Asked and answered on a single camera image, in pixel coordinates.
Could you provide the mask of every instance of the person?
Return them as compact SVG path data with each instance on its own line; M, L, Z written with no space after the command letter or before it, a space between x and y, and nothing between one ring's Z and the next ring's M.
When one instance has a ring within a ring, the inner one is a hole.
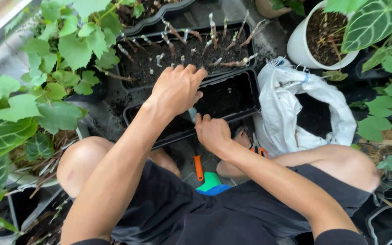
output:
M363 153L327 145L266 159L231 139L226 121L197 114L201 144L251 180L216 196L181 181L163 150L150 152L171 120L203 96L207 75L168 67L115 143L85 138L64 153L57 178L74 199L62 245L276 244L312 231L315 244L367 244L350 217L377 187Z

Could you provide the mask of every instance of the white plant pot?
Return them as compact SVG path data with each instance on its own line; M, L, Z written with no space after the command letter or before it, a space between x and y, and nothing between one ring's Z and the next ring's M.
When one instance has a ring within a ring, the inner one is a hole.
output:
M80 140L90 136L87 127L84 124L82 124L80 121L78 121L78 128L76 129L76 132ZM10 164L10 169L9 169L10 173L8 174L8 181L11 183L17 183L19 185L23 185L23 184L32 183L33 181L37 181L40 179L40 177L31 174L13 173L13 171L16 169L17 168L15 164ZM42 187L49 187L57 184L58 184L57 178L51 178L48 181L46 181L42 185Z
M291 34L287 44L287 54L293 63L309 69L325 69L332 71L338 70L340 67L345 67L346 65L350 64L358 55L359 51L352 51L347 53L346 56L341 60L341 66L340 62L331 66L321 64L312 56L306 41L306 29L308 26L308 21L316 10L326 7L326 5L326 0L317 4L317 6L312 9L311 13L308 14L308 17L302 20L302 22ZM352 15L353 13L346 15L347 20L350 20Z

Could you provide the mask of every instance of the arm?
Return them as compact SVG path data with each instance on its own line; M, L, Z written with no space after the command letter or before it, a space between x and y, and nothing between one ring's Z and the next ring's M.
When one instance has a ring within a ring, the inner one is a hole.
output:
M206 71L166 68L131 125L93 171L64 221L61 244L109 240L139 184L149 151L164 128L202 97Z
M255 154L231 139L225 120L196 116L199 141L221 159L231 163L310 223L314 238L324 231L358 232L334 198L296 172Z

